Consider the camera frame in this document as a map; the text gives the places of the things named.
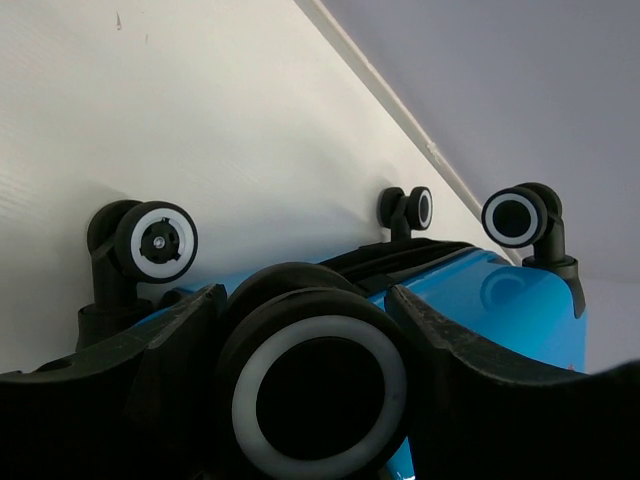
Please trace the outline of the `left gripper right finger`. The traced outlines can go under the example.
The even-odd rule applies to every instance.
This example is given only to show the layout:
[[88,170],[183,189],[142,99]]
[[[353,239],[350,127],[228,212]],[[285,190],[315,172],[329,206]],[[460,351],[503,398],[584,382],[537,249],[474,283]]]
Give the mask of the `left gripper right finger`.
[[413,353],[419,479],[635,479],[639,365],[545,364],[448,319],[402,286],[387,310]]

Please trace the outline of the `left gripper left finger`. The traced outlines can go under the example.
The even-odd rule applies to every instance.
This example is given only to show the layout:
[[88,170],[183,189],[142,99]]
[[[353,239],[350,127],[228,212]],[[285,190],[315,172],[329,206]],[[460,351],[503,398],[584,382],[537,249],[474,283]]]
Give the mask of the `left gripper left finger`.
[[216,469],[223,286],[35,371],[1,377],[5,479],[197,479]]

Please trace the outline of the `blue hard-shell suitcase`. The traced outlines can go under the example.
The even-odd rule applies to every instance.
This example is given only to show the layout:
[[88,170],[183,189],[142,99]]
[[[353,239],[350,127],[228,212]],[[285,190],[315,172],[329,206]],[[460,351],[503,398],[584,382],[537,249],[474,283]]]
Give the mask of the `blue hard-shell suitcase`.
[[[263,269],[234,285],[222,336],[262,303],[290,291],[340,289],[382,308],[385,291],[407,287],[421,300],[501,346],[557,367],[581,369],[586,303],[577,262],[564,249],[562,204],[546,185],[529,182],[492,195],[482,213],[490,237],[506,247],[532,245],[521,266],[464,242],[413,238],[427,229],[432,195],[417,187],[385,189],[377,206],[387,243],[363,246],[319,264],[289,262]],[[167,283],[192,265],[198,249],[192,217],[166,201],[122,199],[98,210],[87,229],[94,301],[79,312],[80,347],[147,322],[190,294],[167,292],[159,304],[140,299],[139,283]],[[385,339],[381,319],[333,312],[279,324],[271,349],[254,359],[247,379],[250,424],[235,446],[235,479],[360,479],[378,468],[395,479],[489,479],[546,475],[549,433],[528,435],[488,428],[468,454],[444,456],[415,441],[383,442],[388,364],[398,345]]]

